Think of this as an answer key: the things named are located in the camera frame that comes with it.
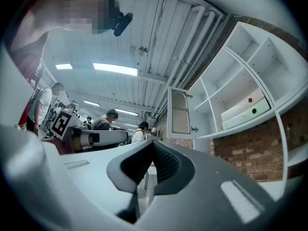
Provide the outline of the white cubby shelf unit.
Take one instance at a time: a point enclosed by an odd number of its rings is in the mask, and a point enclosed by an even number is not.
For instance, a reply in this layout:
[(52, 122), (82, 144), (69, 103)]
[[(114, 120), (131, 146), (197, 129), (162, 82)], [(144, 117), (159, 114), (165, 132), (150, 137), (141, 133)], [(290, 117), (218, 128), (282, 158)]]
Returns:
[[(223, 129), (221, 113), (260, 88), (270, 109)], [(219, 138), (254, 127), (293, 105), (308, 90), (308, 61), (290, 44), (238, 22), (212, 62), (189, 90), (193, 139)]]

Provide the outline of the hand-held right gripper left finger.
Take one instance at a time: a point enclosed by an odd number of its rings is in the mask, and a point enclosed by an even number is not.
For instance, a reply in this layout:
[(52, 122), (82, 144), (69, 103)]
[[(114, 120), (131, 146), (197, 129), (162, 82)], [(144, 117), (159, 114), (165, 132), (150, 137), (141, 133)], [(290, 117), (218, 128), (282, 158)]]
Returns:
[(141, 216), (137, 188), (151, 163), (152, 141), (79, 154), (60, 155), (47, 143), (50, 179), (47, 214), (89, 220), (93, 210), (134, 224)]

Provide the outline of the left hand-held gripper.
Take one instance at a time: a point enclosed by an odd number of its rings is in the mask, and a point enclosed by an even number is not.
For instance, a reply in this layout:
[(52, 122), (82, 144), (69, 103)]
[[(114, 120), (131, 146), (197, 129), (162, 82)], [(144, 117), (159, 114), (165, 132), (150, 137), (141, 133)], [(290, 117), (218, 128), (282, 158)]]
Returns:
[(94, 145), (96, 136), (72, 113), (60, 111), (50, 127), (53, 135), (49, 142), (55, 145), (59, 153), (85, 153), (117, 147), (128, 139), (128, 133), (122, 130), (99, 131), (100, 144)]

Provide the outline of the white glass-panel cabinet door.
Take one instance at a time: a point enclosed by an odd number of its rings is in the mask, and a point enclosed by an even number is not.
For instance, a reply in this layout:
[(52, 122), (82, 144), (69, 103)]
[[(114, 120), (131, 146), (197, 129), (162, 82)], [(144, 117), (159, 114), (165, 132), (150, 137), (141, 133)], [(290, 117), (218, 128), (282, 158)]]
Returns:
[(167, 138), (192, 139), (190, 113), (186, 90), (168, 87)]

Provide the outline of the person's red shirt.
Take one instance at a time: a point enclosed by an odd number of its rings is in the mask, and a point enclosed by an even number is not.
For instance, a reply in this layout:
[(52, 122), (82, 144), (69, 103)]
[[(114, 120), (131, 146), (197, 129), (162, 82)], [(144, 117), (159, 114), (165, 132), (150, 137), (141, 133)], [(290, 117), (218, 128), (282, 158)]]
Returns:
[(9, 55), (12, 58), (12, 61), (15, 63), (16, 67), (29, 84), (35, 82), (35, 90), (37, 89), (38, 83), (45, 72), (42, 58), (49, 32), (45, 32), (39, 37), (38, 40), (23, 46), (20, 49), (14, 50), (12, 45), (23, 18), (31, 11), (32, 8), (42, 10), (43, 7), (48, 6), (48, 4), (48, 0), (32, 0), (21, 10), (21, 12), (14, 16), (7, 26), (6, 32), (4, 33), (4, 43)]

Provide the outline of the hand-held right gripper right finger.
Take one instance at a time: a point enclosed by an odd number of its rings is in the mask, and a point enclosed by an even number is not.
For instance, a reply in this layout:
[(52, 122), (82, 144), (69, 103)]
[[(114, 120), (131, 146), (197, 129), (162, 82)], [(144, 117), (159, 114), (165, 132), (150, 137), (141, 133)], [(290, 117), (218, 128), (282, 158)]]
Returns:
[(194, 174), (175, 194), (156, 195), (136, 226), (145, 231), (266, 231), (285, 181), (258, 182), (225, 160), (167, 142), (189, 159)]

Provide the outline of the pale green flat box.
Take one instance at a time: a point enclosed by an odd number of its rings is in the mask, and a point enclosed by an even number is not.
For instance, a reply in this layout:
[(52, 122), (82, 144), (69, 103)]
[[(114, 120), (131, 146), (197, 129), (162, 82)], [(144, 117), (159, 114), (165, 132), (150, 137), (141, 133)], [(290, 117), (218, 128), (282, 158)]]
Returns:
[(270, 106), (268, 104), (268, 101), (266, 100), (266, 98), (263, 98), (261, 101), (257, 102), (245, 111), (239, 113), (238, 115), (235, 115), (232, 118), (227, 119), (226, 121), (223, 121), (223, 129), (230, 129), (232, 127), (248, 122), (249, 120), (254, 119), (257, 116), (265, 113), (269, 109)]

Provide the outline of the white upright support panel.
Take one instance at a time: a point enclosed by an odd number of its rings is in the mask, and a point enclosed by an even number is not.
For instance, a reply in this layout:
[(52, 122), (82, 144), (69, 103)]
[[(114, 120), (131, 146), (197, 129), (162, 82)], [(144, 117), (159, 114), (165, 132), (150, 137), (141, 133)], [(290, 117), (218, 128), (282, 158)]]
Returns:
[(210, 154), (210, 139), (194, 139), (193, 149), (195, 151)]

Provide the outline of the white ceiling pipe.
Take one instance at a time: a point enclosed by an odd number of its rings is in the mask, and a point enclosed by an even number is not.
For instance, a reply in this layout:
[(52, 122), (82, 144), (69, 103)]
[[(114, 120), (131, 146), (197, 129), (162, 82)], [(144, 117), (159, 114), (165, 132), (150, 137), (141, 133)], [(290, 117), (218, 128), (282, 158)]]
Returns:
[(184, 45), (183, 45), (183, 47), (180, 51), (180, 54), (176, 58), (176, 63), (175, 63), (175, 65), (172, 69), (172, 72), (171, 72), (171, 74), (170, 74), (170, 76), (169, 76), (169, 78), (168, 78), (168, 80), (167, 80), (167, 82), (164, 86), (164, 89), (162, 91), (160, 99), (158, 100), (157, 106), (155, 107), (154, 111), (152, 112), (152, 115), (155, 115), (157, 113), (159, 105), (161, 104), (163, 97), (164, 97), (164, 95), (167, 91), (167, 88), (170, 85), (170, 83), (172, 82), (172, 80), (173, 80), (173, 78), (174, 78), (174, 76), (175, 76), (175, 74), (176, 74), (176, 72), (177, 72), (177, 70), (178, 70), (178, 68), (181, 64), (181, 61), (183, 60), (183, 58), (184, 58), (184, 56), (185, 56), (185, 54), (186, 54), (186, 52), (187, 52), (187, 50), (190, 46), (190, 43), (191, 43), (191, 41), (192, 41), (192, 39), (193, 39), (197, 29), (198, 29), (198, 26), (199, 26), (199, 24), (202, 20), (204, 12), (205, 12), (205, 9), (206, 9), (206, 7), (204, 7), (204, 6), (196, 6), (196, 7), (192, 8), (193, 12), (197, 12), (196, 18), (195, 18), (194, 23), (193, 23), (193, 25), (192, 25), (192, 27), (189, 31), (187, 38), (185, 40), (185, 43), (184, 43)]
[[(165, 96), (165, 93), (168, 89), (168, 87), (170, 86), (173, 78), (175, 77), (175, 74), (177, 73), (178, 68), (183, 65), (183, 68), (180, 70), (180, 73), (177, 75), (176, 80), (173, 83), (173, 87), (175, 87), (178, 82), (180, 81), (182, 75), (184, 74), (187, 66), (190, 64), (191, 60), (193, 59), (193, 57), (195, 56), (197, 50), (199, 49), (202, 41), (204, 40), (204, 37), (206, 36), (211, 24), (213, 23), (214, 19), (215, 19), (215, 15), (216, 15), (216, 11), (214, 10), (213, 7), (206, 9), (203, 6), (196, 6), (192, 8), (192, 11), (197, 12), (197, 16), (195, 18), (195, 21), (193, 23), (193, 26), (191, 28), (190, 33), (188, 34), (186, 41), (183, 45), (183, 48), (179, 54), (179, 56), (176, 58), (176, 63), (174, 65), (174, 68), (172, 69), (172, 72), (165, 84), (165, 87), (162, 91), (162, 95), (157, 103), (157, 106), (155, 107), (154, 111), (153, 111), (153, 115), (156, 116), (158, 114), (158, 111), (161, 111), (163, 108), (160, 105), (163, 101), (163, 98)], [(187, 58), (185, 59), (185, 55), (187, 53), (187, 50), (189, 49), (190, 45), (193, 42), (193, 39), (195, 37), (195, 34), (197, 32), (197, 29), (199, 27), (200, 22), (202, 21), (202, 18), (204, 17), (204, 15), (208, 13), (208, 18), (206, 20), (206, 22), (204, 23), (204, 26), (202, 27), (202, 30), (200, 31), (199, 35), (197, 35), (195, 44), (193, 44), (193, 47), (189, 53), (189, 55), (187, 56)]]

